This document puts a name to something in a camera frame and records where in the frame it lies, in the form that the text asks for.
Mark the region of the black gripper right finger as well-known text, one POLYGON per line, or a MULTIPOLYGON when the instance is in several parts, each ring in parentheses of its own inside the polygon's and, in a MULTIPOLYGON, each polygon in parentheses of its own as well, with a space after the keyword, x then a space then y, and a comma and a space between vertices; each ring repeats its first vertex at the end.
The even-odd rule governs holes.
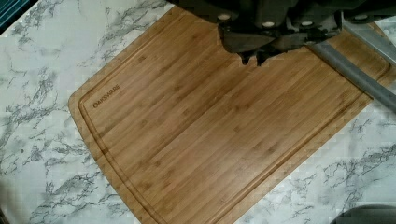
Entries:
POLYGON ((280 50, 275 49, 272 46, 260 48, 256 52, 257 65, 261 66, 266 60, 268 60, 269 58, 272 58, 280 53, 281 53, 280 50))

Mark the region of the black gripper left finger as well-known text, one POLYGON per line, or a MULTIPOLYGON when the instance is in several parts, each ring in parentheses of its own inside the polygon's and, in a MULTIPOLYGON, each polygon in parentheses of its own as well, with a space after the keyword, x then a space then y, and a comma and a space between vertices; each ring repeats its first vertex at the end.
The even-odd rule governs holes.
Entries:
POLYGON ((245 52, 239 52, 238 56, 241 58, 241 62, 243 65, 247 65, 250 58, 253 57, 255 55, 255 51, 251 50, 251 51, 245 51, 245 52))

